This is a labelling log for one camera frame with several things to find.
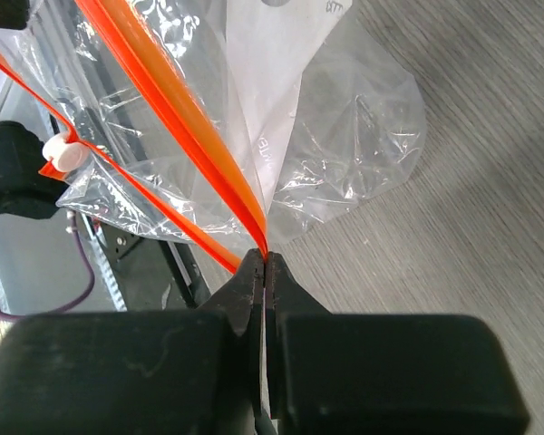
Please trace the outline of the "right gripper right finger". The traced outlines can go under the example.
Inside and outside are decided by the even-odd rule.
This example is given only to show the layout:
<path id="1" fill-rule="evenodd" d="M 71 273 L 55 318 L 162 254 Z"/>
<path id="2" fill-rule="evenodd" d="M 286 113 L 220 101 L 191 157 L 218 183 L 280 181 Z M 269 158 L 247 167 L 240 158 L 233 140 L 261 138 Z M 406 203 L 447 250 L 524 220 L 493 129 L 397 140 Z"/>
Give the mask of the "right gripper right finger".
<path id="1" fill-rule="evenodd" d="M 272 253 L 270 412 L 283 434 L 523 434 L 530 414 L 497 335 L 464 314 L 333 314 Z"/>

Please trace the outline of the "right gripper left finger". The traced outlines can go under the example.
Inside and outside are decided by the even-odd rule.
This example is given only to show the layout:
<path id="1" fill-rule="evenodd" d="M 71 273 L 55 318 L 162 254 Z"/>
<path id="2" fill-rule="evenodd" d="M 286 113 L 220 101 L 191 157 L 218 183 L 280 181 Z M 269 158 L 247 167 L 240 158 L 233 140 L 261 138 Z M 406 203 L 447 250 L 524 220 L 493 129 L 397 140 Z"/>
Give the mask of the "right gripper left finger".
<path id="1" fill-rule="evenodd" d="M 195 309 L 43 314 L 0 344 L 0 434 L 254 434 L 266 259 Z"/>

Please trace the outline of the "clear zip top bag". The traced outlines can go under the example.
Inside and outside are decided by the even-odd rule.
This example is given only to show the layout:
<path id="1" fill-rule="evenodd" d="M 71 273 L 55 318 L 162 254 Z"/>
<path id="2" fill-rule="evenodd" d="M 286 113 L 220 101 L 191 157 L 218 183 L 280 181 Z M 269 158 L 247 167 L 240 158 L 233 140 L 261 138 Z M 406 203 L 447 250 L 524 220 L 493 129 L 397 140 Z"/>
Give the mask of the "clear zip top bag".
<path id="1" fill-rule="evenodd" d="M 403 184 L 427 132 L 353 1 L 0 1 L 0 73 L 60 124 L 57 207 L 229 271 Z"/>

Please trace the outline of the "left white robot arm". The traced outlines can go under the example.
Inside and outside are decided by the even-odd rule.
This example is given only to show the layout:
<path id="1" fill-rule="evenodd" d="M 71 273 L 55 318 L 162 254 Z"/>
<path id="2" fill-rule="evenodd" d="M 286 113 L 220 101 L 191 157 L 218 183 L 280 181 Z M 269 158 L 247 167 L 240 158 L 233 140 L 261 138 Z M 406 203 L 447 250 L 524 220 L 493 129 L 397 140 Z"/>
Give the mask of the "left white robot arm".
<path id="1" fill-rule="evenodd" d="M 39 174 L 43 143 L 16 121 L 0 121 L 0 215 L 48 219 L 66 185 Z"/>

